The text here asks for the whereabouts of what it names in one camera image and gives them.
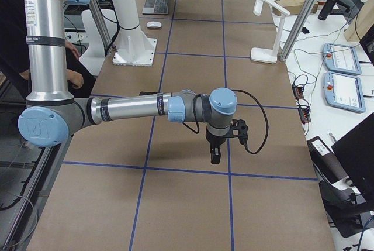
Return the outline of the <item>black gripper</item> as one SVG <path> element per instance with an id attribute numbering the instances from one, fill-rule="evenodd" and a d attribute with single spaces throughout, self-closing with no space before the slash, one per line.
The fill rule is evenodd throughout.
<path id="1" fill-rule="evenodd" d="M 206 140 L 210 143 L 210 162 L 213 165 L 220 164 L 220 146 L 228 139 L 227 135 L 217 136 L 206 130 Z"/>

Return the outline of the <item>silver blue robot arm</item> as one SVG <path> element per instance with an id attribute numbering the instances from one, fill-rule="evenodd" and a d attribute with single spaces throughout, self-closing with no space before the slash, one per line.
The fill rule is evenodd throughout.
<path id="1" fill-rule="evenodd" d="M 237 97 L 228 88 L 211 94 L 189 90 L 125 98 L 76 99 L 67 87 L 64 4 L 90 0 L 25 0 L 31 93 L 18 119 L 21 135 L 38 147 L 60 144 L 77 131 L 101 122 L 167 116 L 170 122 L 204 122 L 212 164 L 220 162 L 220 146 L 239 122 L 233 119 Z"/>

